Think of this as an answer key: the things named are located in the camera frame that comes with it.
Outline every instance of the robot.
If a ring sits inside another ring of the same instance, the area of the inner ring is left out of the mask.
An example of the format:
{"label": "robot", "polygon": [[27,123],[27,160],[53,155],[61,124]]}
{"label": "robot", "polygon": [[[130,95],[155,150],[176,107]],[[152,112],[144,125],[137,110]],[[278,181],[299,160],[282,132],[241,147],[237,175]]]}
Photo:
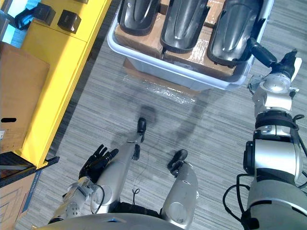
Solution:
{"label": "robot", "polygon": [[[307,196],[295,182],[302,171],[302,152],[307,151],[292,117],[292,99],[297,88],[291,86],[302,60],[297,51],[287,53],[278,62],[276,57],[254,39],[248,40],[251,53],[272,69],[267,76],[253,76],[248,89],[255,104],[255,131],[244,152],[243,168],[247,174],[237,176],[236,184],[224,194],[226,211],[237,219],[245,230],[303,230],[307,229]],[[175,182],[157,213],[153,210],[120,201],[131,160],[140,156],[146,120],[140,118],[137,132],[118,149],[106,152],[101,145],[82,167],[78,182],[72,184],[54,217],[40,230],[180,230],[188,229],[193,221],[198,181],[193,166],[185,161],[188,152],[178,151],[167,165]],[[252,176],[250,186],[240,184],[240,177]],[[240,187],[249,190],[244,210]],[[227,207],[225,199],[236,189],[242,212],[237,217]],[[92,215],[81,216],[87,199],[91,199]]]}

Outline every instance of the floor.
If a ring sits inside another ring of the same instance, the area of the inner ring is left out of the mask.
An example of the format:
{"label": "floor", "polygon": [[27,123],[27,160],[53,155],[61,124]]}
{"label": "floor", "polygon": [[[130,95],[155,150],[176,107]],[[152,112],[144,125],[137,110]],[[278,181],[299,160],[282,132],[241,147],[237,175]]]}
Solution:
{"label": "floor", "polygon": [[[243,152],[246,141],[252,138],[255,122],[250,93],[243,85],[232,92],[211,89],[193,99],[177,101],[127,76],[122,67],[125,58],[112,52],[104,41],[118,2],[112,2],[50,149],[50,156],[56,154],[60,161],[43,171],[29,211],[18,221],[16,229],[46,225],[68,186],[77,181],[79,169],[88,156],[101,143],[115,148],[125,141],[144,112],[150,123],[140,160],[131,163],[122,200],[131,203],[131,190],[138,187],[141,191],[136,203],[160,210],[174,182],[166,164],[175,150],[185,148],[189,151],[187,160],[198,176],[200,193],[190,229],[242,229],[224,210],[222,197],[235,184],[236,175],[244,172]],[[307,115],[306,11],[305,0],[276,0],[261,42],[278,59],[297,48],[304,61],[293,83],[300,88],[293,101],[294,115]],[[266,73],[268,69],[256,61],[250,76]],[[180,93],[177,97],[186,98]],[[307,143],[307,119],[299,121],[299,125],[300,135]],[[250,179],[242,182],[248,184]],[[247,195],[243,190],[244,203]],[[234,192],[227,203],[239,214]]]}

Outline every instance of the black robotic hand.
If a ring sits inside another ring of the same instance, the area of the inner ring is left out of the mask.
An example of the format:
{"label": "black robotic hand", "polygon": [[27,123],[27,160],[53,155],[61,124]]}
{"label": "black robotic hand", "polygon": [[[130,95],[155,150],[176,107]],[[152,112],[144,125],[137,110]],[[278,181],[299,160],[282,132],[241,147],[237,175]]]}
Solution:
{"label": "black robotic hand", "polygon": [[79,173],[79,179],[87,176],[96,183],[107,164],[116,156],[118,149],[106,152],[107,148],[100,145],[92,156],[88,158]]}

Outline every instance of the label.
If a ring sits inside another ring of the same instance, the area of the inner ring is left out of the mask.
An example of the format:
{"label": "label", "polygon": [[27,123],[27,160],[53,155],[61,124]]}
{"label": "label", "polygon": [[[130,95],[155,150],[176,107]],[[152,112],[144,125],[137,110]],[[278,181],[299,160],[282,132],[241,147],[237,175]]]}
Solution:
{"label": "label", "polygon": [[4,132],[5,132],[5,130],[0,130],[0,140],[2,140],[2,139],[3,139]]}

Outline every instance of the shiny black molded part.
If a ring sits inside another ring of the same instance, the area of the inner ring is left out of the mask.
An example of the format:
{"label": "shiny black molded part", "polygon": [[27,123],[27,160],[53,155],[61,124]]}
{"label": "shiny black molded part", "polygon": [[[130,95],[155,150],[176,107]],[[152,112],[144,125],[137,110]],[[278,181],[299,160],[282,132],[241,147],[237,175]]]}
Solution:
{"label": "shiny black molded part", "polygon": [[149,34],[158,14],[160,0],[123,0],[118,13],[121,29],[135,36]]}
{"label": "shiny black molded part", "polygon": [[161,44],[175,53],[188,53],[196,45],[207,17],[208,0],[171,0]]}
{"label": "shiny black molded part", "polygon": [[227,0],[211,36],[208,57],[215,63],[235,66],[247,61],[249,38],[257,38],[264,20],[259,20],[263,0]]}

